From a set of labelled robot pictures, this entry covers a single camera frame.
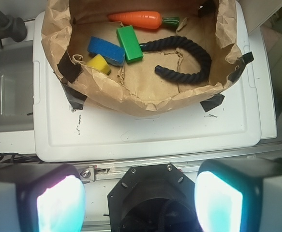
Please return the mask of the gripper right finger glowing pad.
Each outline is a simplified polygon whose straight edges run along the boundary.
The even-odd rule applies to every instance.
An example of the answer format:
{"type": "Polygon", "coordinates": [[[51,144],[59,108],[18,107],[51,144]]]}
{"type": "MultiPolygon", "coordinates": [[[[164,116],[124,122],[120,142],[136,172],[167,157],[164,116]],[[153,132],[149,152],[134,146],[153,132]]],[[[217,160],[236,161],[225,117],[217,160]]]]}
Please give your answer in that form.
{"type": "Polygon", "coordinates": [[[282,232],[282,158],[208,159],[194,202],[206,232],[282,232]]]}

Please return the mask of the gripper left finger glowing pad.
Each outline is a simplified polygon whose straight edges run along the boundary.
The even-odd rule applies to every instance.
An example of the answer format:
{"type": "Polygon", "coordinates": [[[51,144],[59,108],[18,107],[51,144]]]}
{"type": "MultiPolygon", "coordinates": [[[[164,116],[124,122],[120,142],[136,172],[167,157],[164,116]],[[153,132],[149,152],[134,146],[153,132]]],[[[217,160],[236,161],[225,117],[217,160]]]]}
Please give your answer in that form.
{"type": "Polygon", "coordinates": [[[85,188],[70,164],[0,164],[0,232],[79,232],[85,188]]]}

